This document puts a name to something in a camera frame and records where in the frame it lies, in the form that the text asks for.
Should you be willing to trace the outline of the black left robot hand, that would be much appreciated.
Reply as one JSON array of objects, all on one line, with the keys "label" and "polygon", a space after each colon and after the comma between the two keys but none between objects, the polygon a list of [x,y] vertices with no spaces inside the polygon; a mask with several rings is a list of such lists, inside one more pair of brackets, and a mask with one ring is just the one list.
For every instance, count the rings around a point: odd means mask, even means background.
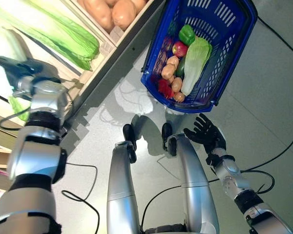
[{"label": "black left robot hand", "polygon": [[17,88],[19,81],[26,76],[34,77],[43,71],[42,63],[35,59],[29,59],[25,62],[0,56],[0,66],[5,70],[9,84]]}]

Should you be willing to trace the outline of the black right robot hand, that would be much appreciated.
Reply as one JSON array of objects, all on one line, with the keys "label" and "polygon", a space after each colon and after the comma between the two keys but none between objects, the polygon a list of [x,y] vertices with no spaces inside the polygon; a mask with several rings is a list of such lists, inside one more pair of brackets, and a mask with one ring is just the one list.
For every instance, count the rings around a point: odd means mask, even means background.
[{"label": "black right robot hand", "polygon": [[209,155],[215,149],[226,150],[226,140],[221,131],[212,121],[203,113],[195,118],[194,128],[184,128],[183,132],[186,137],[198,144],[202,144],[206,153]]}]

